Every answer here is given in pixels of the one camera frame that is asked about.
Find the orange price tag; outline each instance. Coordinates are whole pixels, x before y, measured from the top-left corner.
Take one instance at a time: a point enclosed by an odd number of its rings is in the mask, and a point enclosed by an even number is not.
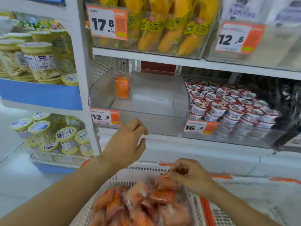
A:
[[[188,120],[184,132],[211,135],[218,125],[215,122]]]
[[[94,123],[120,125],[120,111],[97,108],[90,111]]]
[[[128,12],[122,9],[86,5],[91,35],[128,40]]]
[[[219,34],[216,51],[251,54],[265,31],[264,25],[226,22]]]

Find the yellow banana-shaped package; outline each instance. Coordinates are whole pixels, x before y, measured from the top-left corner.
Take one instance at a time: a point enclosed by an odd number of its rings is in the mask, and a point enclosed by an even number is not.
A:
[[[163,32],[171,0],[146,0],[145,18],[141,20],[137,48],[141,51],[155,50]]]
[[[191,7],[192,0],[172,0],[170,14],[159,42],[159,51],[176,53]]]
[[[220,0],[194,0],[192,13],[181,39],[178,55],[189,56],[201,48],[219,10]]]
[[[120,6],[128,9],[128,41],[121,43],[122,48],[130,48],[138,40],[143,4],[144,0],[120,0]]]
[[[116,7],[118,6],[118,0],[98,0],[101,5]],[[96,43],[102,47],[117,47],[118,40],[110,38],[96,38]]]

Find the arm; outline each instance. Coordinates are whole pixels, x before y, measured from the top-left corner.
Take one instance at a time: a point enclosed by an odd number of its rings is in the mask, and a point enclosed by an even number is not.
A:
[[[145,150],[147,128],[134,119],[122,126],[100,156],[65,176],[0,220],[0,226],[66,226],[96,191],[117,171],[138,160]]]
[[[215,203],[237,226],[281,226],[217,184],[196,160],[178,159],[170,177]]]

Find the yellow label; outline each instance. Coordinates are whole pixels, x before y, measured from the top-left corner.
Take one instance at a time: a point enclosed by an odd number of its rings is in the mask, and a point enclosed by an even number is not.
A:
[[[176,29],[184,24],[186,24],[187,21],[187,15],[182,17],[175,17],[172,19],[169,19],[166,23],[166,27],[168,29]]]
[[[129,28],[132,28],[132,27],[136,26],[137,24],[139,24],[140,16],[141,16],[141,13],[129,15],[129,17],[128,17]]]
[[[205,35],[209,32],[211,25],[212,23],[199,25],[195,24],[194,21],[191,21],[186,25],[184,34],[195,33],[197,35]]]
[[[147,21],[146,18],[143,18],[141,20],[140,30],[149,30],[151,32],[157,32],[163,30],[164,23],[165,22],[163,20],[150,22],[149,20]]]
[[[109,0],[106,3],[106,6],[117,6],[117,4],[118,4],[118,1],[116,1],[116,0]]]

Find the qr code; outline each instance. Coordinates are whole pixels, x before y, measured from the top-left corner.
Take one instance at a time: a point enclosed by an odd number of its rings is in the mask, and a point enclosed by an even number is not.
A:
[[[122,18],[117,18],[117,30],[119,32],[126,32],[126,20]]]

